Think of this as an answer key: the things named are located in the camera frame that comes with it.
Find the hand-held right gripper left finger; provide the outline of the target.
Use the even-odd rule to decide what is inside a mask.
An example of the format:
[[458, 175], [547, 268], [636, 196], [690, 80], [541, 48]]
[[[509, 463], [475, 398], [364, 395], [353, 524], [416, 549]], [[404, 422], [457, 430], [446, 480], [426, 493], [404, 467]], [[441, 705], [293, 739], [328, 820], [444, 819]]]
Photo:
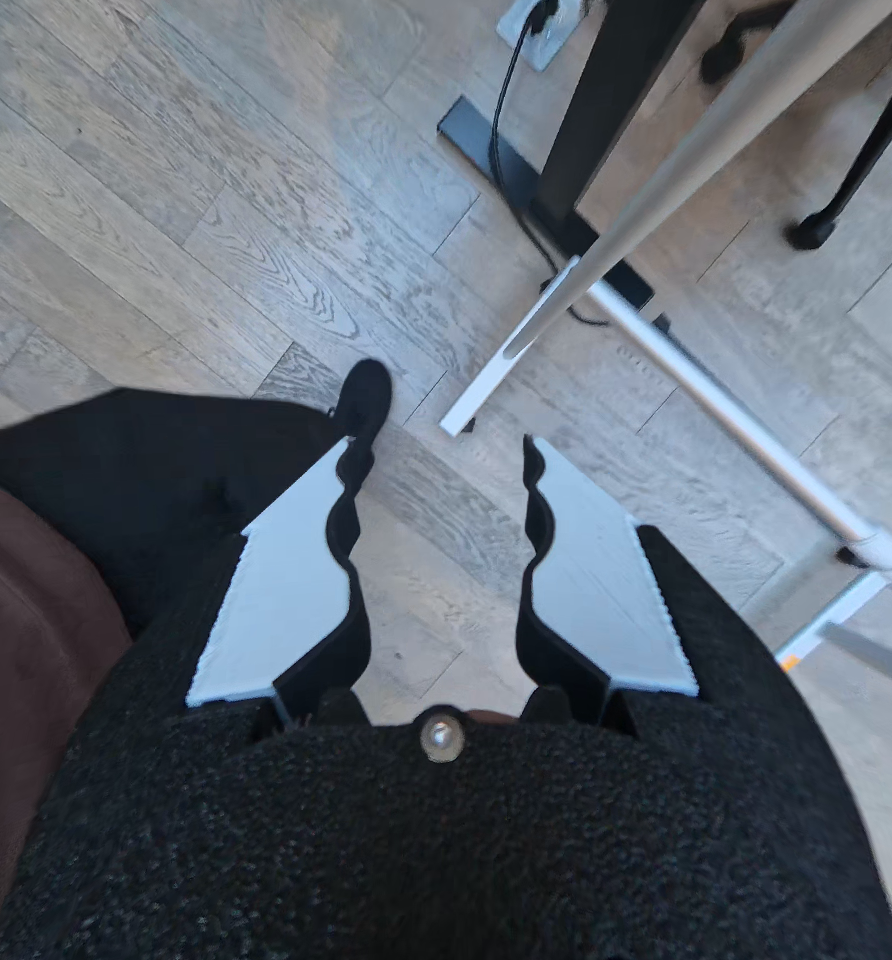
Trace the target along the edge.
[[371, 464], [361, 443], [341, 438], [242, 530], [187, 708], [269, 700], [297, 722], [364, 673], [370, 625], [351, 554]]

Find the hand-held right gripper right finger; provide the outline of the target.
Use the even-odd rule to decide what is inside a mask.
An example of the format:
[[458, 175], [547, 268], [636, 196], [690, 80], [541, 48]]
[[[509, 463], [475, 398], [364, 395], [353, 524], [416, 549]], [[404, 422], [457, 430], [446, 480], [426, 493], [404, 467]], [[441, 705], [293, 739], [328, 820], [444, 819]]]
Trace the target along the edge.
[[578, 722], [626, 691], [696, 699], [699, 684], [640, 539], [640, 523], [544, 438], [524, 436], [524, 570], [517, 657]]

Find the person's black shoe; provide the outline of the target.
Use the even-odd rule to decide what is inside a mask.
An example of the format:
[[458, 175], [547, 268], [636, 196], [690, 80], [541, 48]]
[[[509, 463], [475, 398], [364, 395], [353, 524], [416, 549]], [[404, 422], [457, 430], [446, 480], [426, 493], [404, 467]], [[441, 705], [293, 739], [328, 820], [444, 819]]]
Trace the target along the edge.
[[392, 378], [377, 359], [361, 359], [346, 375], [331, 420], [335, 430], [370, 450], [385, 426], [393, 398]]

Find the black office chair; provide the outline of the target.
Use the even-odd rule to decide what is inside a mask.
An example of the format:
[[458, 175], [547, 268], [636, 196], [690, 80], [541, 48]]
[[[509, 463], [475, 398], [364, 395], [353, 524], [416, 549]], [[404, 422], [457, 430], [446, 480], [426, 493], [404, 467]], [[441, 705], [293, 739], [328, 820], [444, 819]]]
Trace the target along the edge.
[[822, 247], [836, 230], [837, 222], [868, 178], [887, 147], [892, 143], [892, 96], [853, 161], [832, 200], [801, 222], [791, 223], [785, 230], [788, 245], [800, 252]]

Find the floor outlet box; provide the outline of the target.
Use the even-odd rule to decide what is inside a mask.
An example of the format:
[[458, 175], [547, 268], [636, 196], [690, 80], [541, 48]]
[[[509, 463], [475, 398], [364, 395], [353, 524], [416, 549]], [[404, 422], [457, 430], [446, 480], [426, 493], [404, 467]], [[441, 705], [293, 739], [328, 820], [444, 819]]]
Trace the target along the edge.
[[589, 1], [516, 1], [500, 18], [498, 36], [544, 72], [588, 15]]

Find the black table leg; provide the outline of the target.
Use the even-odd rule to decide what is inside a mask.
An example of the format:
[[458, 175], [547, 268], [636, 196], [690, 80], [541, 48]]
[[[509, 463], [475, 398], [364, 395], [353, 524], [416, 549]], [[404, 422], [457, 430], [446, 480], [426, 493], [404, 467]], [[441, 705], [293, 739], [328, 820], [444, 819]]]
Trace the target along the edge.
[[547, 292], [563, 259], [586, 253], [598, 233], [578, 212], [592, 185], [666, 68], [704, 1], [607, 2], [606, 13], [542, 169], [500, 132], [519, 51], [513, 51], [490, 118], [465, 96], [437, 134], [482, 174], [549, 269]]

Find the person's dark trousered leg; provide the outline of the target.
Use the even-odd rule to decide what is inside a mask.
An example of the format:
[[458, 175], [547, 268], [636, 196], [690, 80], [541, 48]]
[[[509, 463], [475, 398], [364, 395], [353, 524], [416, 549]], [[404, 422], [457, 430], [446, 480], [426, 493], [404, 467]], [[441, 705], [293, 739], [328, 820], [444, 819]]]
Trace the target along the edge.
[[120, 388], [0, 429], [0, 489], [97, 570], [132, 639], [343, 436], [289, 402]]

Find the silver-framed rolling whiteboard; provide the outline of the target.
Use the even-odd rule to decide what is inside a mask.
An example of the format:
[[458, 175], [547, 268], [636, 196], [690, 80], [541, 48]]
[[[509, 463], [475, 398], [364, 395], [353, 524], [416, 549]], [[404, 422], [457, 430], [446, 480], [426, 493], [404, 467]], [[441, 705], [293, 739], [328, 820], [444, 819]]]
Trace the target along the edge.
[[569, 307], [588, 296], [612, 326], [673, 378], [772, 478], [835, 533], [868, 572], [831, 614], [867, 584], [892, 587], [892, 534], [864, 518], [811, 473], [749, 410], [604, 279], [607, 270], [751, 143], [847, 52], [892, 14], [892, 2], [798, 2], [751, 61], [582, 258], [572, 258], [440, 421], [456, 437], [521, 356]]

